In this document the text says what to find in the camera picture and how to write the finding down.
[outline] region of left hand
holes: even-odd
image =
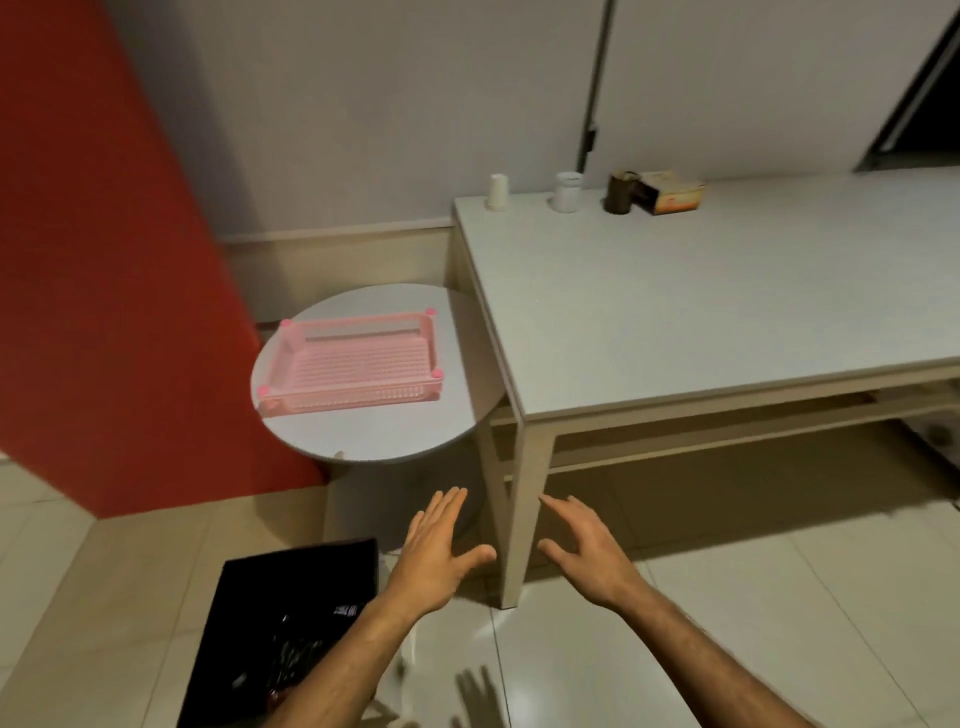
[[[496,551],[488,545],[453,556],[453,524],[466,499],[466,488],[451,488],[446,495],[437,491],[426,510],[410,522],[384,595],[411,619],[443,607],[470,570],[496,559]]]

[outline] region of tissue box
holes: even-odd
[[[652,215],[686,212],[700,205],[705,184],[683,180],[676,172],[644,172],[634,188],[634,202]]]

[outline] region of wall trim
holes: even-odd
[[[369,225],[344,225],[340,228],[316,228],[301,231],[278,232],[238,232],[230,235],[217,235],[217,240],[225,244],[264,243],[282,240],[301,240],[305,237],[338,237],[340,235],[370,235],[380,232],[407,232],[450,228],[452,217],[431,217],[425,220],[406,220],[395,223],[371,223]]]

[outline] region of right hand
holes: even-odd
[[[558,500],[544,494],[540,501],[570,526],[577,552],[564,551],[551,539],[542,539],[537,548],[588,601],[616,611],[638,589],[649,589],[596,511],[574,496]]]

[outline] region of table leg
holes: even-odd
[[[520,425],[516,431],[507,543],[500,545],[501,609],[516,607],[520,601],[520,588],[530,560],[537,514],[540,512],[539,496],[546,484],[555,439],[552,432],[536,425]]]

